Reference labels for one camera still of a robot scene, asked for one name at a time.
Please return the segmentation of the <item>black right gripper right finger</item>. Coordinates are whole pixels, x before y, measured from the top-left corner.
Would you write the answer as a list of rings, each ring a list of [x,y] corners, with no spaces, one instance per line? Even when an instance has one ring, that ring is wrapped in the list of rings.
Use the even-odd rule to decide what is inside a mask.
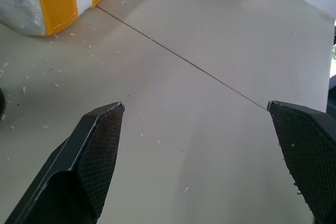
[[[317,223],[335,223],[335,120],[305,106],[269,101],[286,166]]]

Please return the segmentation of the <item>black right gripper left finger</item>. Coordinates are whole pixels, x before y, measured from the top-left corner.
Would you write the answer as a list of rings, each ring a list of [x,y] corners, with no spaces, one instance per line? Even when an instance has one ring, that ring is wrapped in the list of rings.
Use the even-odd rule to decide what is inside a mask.
[[[6,223],[97,223],[115,169],[122,102],[85,114],[48,157]]]

